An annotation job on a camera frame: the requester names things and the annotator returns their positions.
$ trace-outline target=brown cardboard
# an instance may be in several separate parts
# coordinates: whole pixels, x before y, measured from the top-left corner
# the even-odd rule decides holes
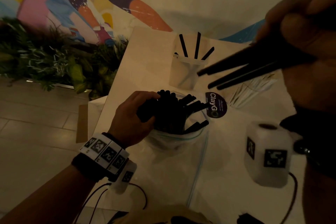
[[[87,141],[87,109],[88,105],[80,105],[78,107],[76,143],[85,143]]]

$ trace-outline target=tile floor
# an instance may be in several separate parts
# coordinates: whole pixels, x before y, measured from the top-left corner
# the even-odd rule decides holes
[[[57,87],[45,92],[33,82],[0,78],[0,218],[60,172],[77,154],[78,106],[88,93],[77,95]],[[93,209],[79,218],[89,222]],[[115,211],[97,209],[92,224],[106,224]]]

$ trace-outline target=person's right arm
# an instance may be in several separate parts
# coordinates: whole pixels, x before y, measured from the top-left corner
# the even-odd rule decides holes
[[[336,115],[336,29],[316,27],[308,15],[317,14],[336,0],[283,0],[266,15],[257,41],[272,30],[281,30],[293,46],[317,60],[283,70],[287,91],[300,107]],[[306,224],[336,223],[336,180],[307,163],[303,186]]]

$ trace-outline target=forearm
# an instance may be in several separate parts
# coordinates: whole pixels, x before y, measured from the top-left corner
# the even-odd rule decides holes
[[[336,180],[307,163],[302,203],[306,224],[336,223]]]
[[[0,224],[72,223],[94,185],[70,165],[6,214]]]

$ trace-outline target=person's left hand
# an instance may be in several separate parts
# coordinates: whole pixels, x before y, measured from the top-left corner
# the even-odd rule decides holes
[[[125,147],[141,142],[154,128],[154,116],[144,123],[137,116],[138,108],[151,98],[159,99],[160,95],[156,92],[135,91],[115,111],[108,133],[123,143]]]

